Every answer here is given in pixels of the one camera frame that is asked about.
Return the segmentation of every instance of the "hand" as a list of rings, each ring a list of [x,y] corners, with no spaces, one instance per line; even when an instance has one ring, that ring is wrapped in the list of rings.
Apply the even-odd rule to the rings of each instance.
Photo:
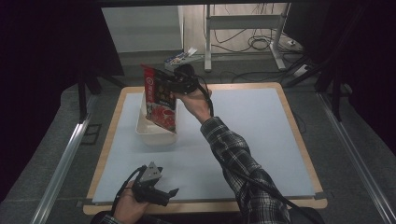
[[[209,96],[212,95],[212,90],[208,90],[208,93]],[[211,118],[209,105],[199,89],[187,95],[177,92],[173,92],[173,95],[184,103],[187,110],[192,113],[201,122],[201,124]]]
[[[114,212],[114,218],[123,224],[135,224],[149,206],[149,203],[138,203],[136,201],[131,189],[133,184],[134,181],[128,183],[126,186],[128,189],[125,189],[121,194],[116,211]]]

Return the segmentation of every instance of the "plaid shirt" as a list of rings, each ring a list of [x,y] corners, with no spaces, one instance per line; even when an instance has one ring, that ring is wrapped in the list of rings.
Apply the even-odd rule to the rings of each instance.
[[[271,176],[250,156],[250,150],[245,139],[230,131],[220,118],[214,117],[207,120],[202,125],[201,132],[217,158],[239,173],[245,174],[278,192]],[[223,174],[235,194],[245,223],[290,223],[289,212],[285,204],[265,191],[251,186],[247,181],[227,170],[223,170]],[[168,222],[155,217],[151,217],[150,223],[168,224]]]

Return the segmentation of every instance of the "white container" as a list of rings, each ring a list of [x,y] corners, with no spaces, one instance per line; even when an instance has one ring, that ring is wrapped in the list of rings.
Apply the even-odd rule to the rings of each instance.
[[[140,106],[139,118],[136,124],[136,132],[148,146],[167,146],[176,142],[177,134],[167,131],[146,119],[146,95],[143,93]]]

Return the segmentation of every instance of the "red package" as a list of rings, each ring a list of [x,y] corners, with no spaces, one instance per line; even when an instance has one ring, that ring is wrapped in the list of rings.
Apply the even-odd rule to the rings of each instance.
[[[176,132],[176,98],[163,85],[166,75],[164,72],[143,65],[146,94],[146,119],[158,126]]]

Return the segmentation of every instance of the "gray carpet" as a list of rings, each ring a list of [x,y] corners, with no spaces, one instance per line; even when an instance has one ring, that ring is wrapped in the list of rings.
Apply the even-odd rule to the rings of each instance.
[[[208,74],[203,71],[202,61],[195,62],[193,65],[196,73],[205,77],[208,83],[229,83],[235,74],[259,71],[270,73],[250,74],[234,81],[287,81],[292,78],[273,73],[276,71],[276,65],[268,55],[259,56],[260,60],[257,60],[257,55],[253,59],[240,56],[230,57],[221,56],[214,59],[213,70]],[[141,77],[143,72],[139,64],[147,63],[163,69],[161,57],[158,59],[132,58],[132,63],[123,65],[126,76],[117,78],[128,85],[140,86],[143,82]],[[326,223],[382,223],[375,204],[362,184],[314,91],[315,80],[315,77],[311,77],[293,88],[285,89],[285,93],[299,123],[307,150],[329,202],[328,206],[319,212]],[[101,78],[100,82],[103,91],[96,103],[90,123],[92,132],[99,126],[100,132],[97,139],[95,135],[87,135],[83,138],[83,144],[78,148],[47,223],[89,223],[92,218],[83,213],[81,203],[84,202],[91,184],[92,175],[105,141],[106,130],[120,95],[120,88]],[[353,107],[348,104],[347,98],[342,99],[340,108],[343,124],[350,137],[378,185],[384,190],[392,206],[396,207],[395,157],[356,114]],[[12,191],[1,203],[1,223],[28,223],[31,221],[71,133],[76,127],[78,115],[77,87],[73,86],[64,92],[62,106],[46,137]],[[178,220],[192,223],[191,221],[186,222],[184,216],[179,216]]]

